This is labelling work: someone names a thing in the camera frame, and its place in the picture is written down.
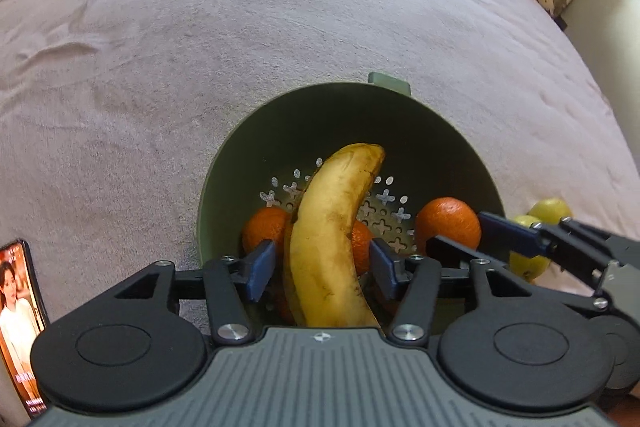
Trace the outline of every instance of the woman on screen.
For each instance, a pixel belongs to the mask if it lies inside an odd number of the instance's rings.
[[[30,375],[31,345],[38,326],[29,301],[17,298],[15,271],[7,261],[0,263],[0,332],[15,368]]]

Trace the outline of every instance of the green colander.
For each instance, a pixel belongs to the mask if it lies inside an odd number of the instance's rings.
[[[241,255],[241,229],[262,206],[291,210],[322,161],[355,142],[382,145],[386,159],[358,219],[400,255],[415,251],[414,216],[442,196],[504,215],[474,149],[409,85],[379,73],[369,83],[302,87],[265,103],[228,136],[205,179],[198,213],[200,259]]]

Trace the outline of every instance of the logo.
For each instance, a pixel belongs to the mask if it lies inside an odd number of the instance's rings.
[[[316,342],[324,344],[325,342],[330,341],[333,337],[329,335],[329,333],[324,333],[324,331],[321,331],[320,333],[316,333],[311,338]]]

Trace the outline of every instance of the phone screen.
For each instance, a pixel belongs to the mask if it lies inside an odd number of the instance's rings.
[[[31,370],[31,345],[46,324],[27,243],[0,248],[0,351],[32,418],[46,409]]]

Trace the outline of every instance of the colander handle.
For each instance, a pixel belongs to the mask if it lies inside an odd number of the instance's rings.
[[[386,89],[394,90],[400,94],[411,96],[411,86],[408,82],[394,76],[389,76],[388,74],[372,71],[367,77],[367,82],[375,86],[386,87]]]

